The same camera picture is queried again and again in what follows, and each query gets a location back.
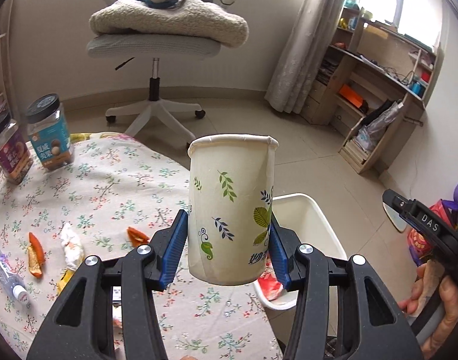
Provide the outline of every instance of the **chair wheel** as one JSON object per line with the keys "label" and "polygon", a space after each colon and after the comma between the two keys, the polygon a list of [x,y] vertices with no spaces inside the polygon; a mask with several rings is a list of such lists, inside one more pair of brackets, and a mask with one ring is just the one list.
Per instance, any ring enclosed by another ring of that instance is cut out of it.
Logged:
{"label": "chair wheel", "polygon": [[202,109],[200,111],[195,111],[197,119],[202,119],[205,116],[205,111]]}

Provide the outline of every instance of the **paper cup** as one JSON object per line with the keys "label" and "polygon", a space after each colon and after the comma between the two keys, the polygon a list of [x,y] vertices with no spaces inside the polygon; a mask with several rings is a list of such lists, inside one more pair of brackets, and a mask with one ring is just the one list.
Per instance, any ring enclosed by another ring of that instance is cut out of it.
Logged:
{"label": "paper cup", "polygon": [[274,186],[271,137],[223,134],[189,147],[189,271],[221,286],[265,269]]}

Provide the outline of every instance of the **floral tablecloth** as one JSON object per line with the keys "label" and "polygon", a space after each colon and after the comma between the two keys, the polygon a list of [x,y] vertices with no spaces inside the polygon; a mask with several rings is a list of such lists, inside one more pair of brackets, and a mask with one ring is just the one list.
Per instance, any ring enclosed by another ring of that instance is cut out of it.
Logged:
{"label": "floral tablecloth", "polygon": [[[65,222],[80,235],[86,255],[107,260],[130,250],[128,226],[152,236],[170,226],[179,209],[187,209],[189,171],[177,162],[122,134],[92,134],[74,146],[74,163],[52,173],[43,170],[30,147],[34,164],[19,186],[0,176],[0,247],[32,298],[23,306],[0,287],[0,332],[22,359],[57,297],[65,270],[59,239]],[[40,280],[28,271],[30,231],[45,251]],[[187,251],[174,282],[154,299],[170,359],[281,357],[252,285],[222,287],[197,280],[187,268]],[[120,332],[114,337],[117,346],[123,345]]]}

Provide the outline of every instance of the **orange box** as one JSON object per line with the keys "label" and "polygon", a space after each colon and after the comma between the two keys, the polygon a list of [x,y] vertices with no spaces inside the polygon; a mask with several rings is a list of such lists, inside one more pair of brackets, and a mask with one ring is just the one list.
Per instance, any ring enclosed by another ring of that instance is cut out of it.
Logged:
{"label": "orange box", "polygon": [[339,90],[339,94],[354,104],[357,108],[361,108],[364,100],[357,92],[352,90],[350,86],[344,84]]}

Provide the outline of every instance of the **chair base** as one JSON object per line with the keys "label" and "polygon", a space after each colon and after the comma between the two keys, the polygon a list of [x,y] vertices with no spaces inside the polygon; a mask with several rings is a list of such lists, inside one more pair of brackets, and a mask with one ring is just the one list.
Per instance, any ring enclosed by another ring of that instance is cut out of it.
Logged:
{"label": "chair base", "polygon": [[205,116],[205,111],[199,104],[176,103],[159,98],[157,101],[144,100],[123,107],[109,108],[105,112],[105,117],[109,123],[114,123],[117,116],[138,115],[125,132],[126,135],[134,137],[150,118],[155,116],[172,131],[182,135],[187,143],[191,143],[196,139],[195,135],[170,114],[170,112],[187,111],[194,111],[197,119],[202,119]]}

